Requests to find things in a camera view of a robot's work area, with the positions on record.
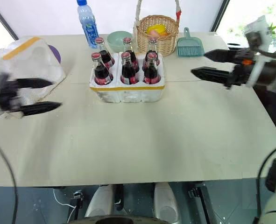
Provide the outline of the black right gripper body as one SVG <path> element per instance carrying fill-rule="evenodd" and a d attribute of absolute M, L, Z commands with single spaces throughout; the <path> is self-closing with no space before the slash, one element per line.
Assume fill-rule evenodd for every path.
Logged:
<path fill-rule="evenodd" d="M 228 56 L 228 61 L 235 64 L 226 81 L 226 88 L 231 89 L 232 85 L 240 86 L 248 81 L 255 61 L 250 48 L 230 49 Z"/>

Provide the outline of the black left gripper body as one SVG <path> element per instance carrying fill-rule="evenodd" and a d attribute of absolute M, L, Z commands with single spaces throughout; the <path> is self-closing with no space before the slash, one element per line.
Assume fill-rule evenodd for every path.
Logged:
<path fill-rule="evenodd" d="M 18 96 L 20 88 L 22 88 L 22 79 L 9 80 L 8 74 L 0 74 L 0 109 L 2 111 L 21 111 L 21 101 Z"/>

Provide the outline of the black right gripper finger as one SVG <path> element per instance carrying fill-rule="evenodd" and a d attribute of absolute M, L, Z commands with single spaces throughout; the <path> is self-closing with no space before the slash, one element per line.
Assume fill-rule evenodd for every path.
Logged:
<path fill-rule="evenodd" d="M 200 67 L 192 69 L 191 73 L 203 81 L 223 84 L 225 87 L 236 85 L 236 81 L 232 79 L 233 77 L 229 71 L 218 70 L 210 67 Z"/>
<path fill-rule="evenodd" d="M 214 49 L 204 53 L 204 56 L 219 63 L 240 63 L 240 60 L 235 57 L 236 53 L 236 50 Z"/>

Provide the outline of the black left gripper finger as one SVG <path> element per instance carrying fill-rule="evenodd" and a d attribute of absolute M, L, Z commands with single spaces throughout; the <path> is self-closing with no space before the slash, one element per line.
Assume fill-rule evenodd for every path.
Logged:
<path fill-rule="evenodd" d="M 24 105 L 20 107 L 20 111 L 22 112 L 23 116 L 30 116 L 36 115 L 41 113 L 50 112 L 52 110 L 57 109 L 62 104 L 58 102 L 37 102 L 33 105 Z"/>
<path fill-rule="evenodd" d="M 42 78 L 21 78 L 21 79 L 16 79 L 16 82 L 19 89 L 23 89 L 23 88 L 40 89 L 40 88 L 53 85 L 53 82 Z"/>

